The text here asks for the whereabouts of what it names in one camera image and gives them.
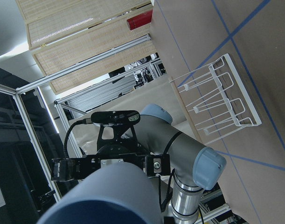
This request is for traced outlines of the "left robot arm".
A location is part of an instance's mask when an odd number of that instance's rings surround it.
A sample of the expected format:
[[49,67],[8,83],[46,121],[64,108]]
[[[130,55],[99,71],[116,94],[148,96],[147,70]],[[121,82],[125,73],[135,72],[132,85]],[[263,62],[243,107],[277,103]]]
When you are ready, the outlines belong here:
[[75,125],[99,127],[96,154],[53,159],[51,179],[80,180],[43,223],[193,224],[226,159],[171,125],[158,105],[94,112]]

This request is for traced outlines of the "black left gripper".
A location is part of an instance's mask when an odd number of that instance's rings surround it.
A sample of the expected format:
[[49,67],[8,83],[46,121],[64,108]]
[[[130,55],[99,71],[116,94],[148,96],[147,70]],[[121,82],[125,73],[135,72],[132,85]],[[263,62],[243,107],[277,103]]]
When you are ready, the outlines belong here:
[[56,158],[52,160],[51,180],[68,182],[82,180],[93,172],[108,165],[108,160],[128,162],[145,169],[148,177],[170,175],[170,156],[168,154],[147,155],[138,143],[133,126],[112,126],[113,138],[103,139],[105,127],[99,129],[97,153],[81,158]]

